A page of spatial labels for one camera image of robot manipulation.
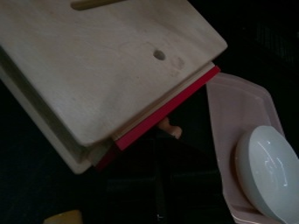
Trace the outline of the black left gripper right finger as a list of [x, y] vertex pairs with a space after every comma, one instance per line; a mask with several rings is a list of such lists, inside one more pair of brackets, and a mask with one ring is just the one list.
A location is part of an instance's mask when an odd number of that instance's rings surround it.
[[158, 140], [171, 224], [221, 224], [221, 173], [213, 157], [175, 138]]

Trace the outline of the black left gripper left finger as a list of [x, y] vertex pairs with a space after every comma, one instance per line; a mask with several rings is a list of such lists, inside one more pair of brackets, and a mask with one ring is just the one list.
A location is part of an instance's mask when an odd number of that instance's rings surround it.
[[138, 140], [111, 165], [106, 224], [155, 224], [155, 140]]

